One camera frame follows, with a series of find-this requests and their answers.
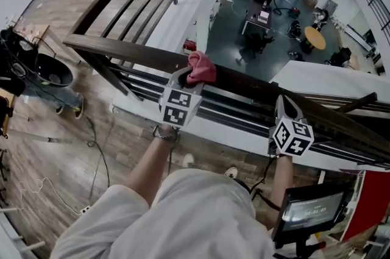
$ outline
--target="shoe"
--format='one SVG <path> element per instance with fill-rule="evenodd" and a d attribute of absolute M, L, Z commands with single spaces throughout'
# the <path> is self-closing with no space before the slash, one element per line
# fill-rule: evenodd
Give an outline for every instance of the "shoe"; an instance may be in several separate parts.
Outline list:
<path fill-rule="evenodd" d="M 232 178 L 232 179 L 237 179 L 238 176 L 238 169 L 236 167 L 231 167 L 225 172 L 225 176 Z"/>
<path fill-rule="evenodd" d="M 80 93 L 78 93 L 78 95 L 81 96 L 81 104 L 73 109 L 76 119 L 80 119 L 84 112 L 84 97 Z"/>
<path fill-rule="evenodd" d="M 183 164 L 182 164 L 183 168 L 191 168 L 194 166 L 194 164 L 195 164 L 195 158 L 192 154 L 187 154 L 184 156 Z"/>
<path fill-rule="evenodd" d="M 56 110 L 55 110 L 55 113 L 56 113 L 57 115 L 61 115 L 62 112 L 63 112 L 64 107 L 65 107 L 65 105 L 58 106 L 58 107 L 56 108 Z"/>

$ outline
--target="screen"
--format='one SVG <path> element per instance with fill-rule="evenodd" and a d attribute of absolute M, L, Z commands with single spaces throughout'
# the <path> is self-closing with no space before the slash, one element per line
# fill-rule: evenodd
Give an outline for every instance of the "screen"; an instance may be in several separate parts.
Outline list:
<path fill-rule="evenodd" d="M 331 221 L 336 216 L 344 193 L 319 199 L 293 202 L 283 215 L 283 231 L 313 227 Z"/>

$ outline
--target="wristwatch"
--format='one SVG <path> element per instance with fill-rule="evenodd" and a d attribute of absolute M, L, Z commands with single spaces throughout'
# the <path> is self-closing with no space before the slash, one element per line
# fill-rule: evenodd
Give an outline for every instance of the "wristwatch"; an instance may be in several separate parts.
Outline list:
<path fill-rule="evenodd" d="M 153 137 L 160 138 L 168 142 L 175 143 L 177 141 L 177 131 L 176 129 L 167 130 L 163 129 L 160 126 L 155 126 L 153 129 Z"/>

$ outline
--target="white shoe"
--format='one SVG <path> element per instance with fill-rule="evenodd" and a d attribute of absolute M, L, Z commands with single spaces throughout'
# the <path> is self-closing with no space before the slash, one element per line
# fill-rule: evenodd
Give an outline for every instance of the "white shoe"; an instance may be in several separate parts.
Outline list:
<path fill-rule="evenodd" d="M 195 164 L 195 158 L 192 154 L 187 154 L 183 158 L 183 168 L 191 168 Z"/>
<path fill-rule="evenodd" d="M 231 167 L 225 172 L 225 176 L 232 178 L 232 179 L 237 179 L 238 176 L 238 169 L 236 167 Z"/>

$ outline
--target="pink cloth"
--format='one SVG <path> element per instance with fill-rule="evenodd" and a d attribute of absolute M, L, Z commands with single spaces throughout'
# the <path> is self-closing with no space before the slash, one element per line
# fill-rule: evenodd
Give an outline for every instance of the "pink cloth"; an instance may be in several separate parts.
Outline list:
<path fill-rule="evenodd" d="M 214 63 L 200 51 L 195 51 L 188 57 L 188 66 L 193 68 L 187 76 L 187 83 L 215 82 L 217 72 Z"/>

